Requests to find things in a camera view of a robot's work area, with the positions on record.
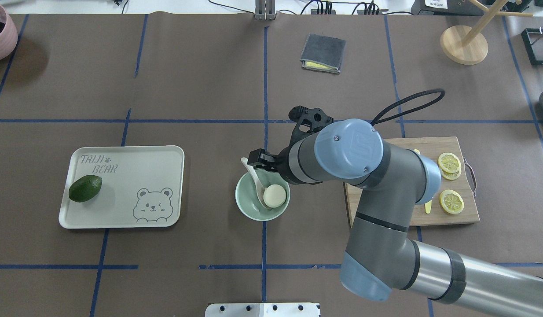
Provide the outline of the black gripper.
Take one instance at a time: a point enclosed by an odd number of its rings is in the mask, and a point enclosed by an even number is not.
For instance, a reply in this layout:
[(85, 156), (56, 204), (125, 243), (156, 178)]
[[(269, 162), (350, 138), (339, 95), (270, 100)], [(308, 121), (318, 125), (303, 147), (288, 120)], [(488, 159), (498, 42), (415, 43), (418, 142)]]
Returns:
[(255, 170), (279, 173), (290, 184), (316, 184), (316, 133), (295, 133), (278, 155), (266, 150), (249, 153), (248, 165)]

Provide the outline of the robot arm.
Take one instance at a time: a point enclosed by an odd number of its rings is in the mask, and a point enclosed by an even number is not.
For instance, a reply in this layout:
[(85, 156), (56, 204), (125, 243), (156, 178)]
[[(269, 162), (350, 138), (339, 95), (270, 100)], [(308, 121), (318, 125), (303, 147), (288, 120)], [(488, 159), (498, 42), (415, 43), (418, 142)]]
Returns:
[(393, 289), (499, 317), (543, 317), (543, 278), (408, 239), (415, 205), (441, 184), (428, 157), (386, 142), (367, 121), (348, 119), (249, 164), (291, 184), (342, 181), (362, 189), (340, 268), (352, 293), (385, 301)]

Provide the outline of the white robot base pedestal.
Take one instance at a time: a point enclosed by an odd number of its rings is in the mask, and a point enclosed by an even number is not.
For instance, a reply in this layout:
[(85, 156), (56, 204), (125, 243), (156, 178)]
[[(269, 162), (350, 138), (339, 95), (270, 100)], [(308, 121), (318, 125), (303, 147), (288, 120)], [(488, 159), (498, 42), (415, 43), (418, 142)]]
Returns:
[(312, 302), (213, 303), (205, 310), (205, 317), (320, 316), (320, 304)]

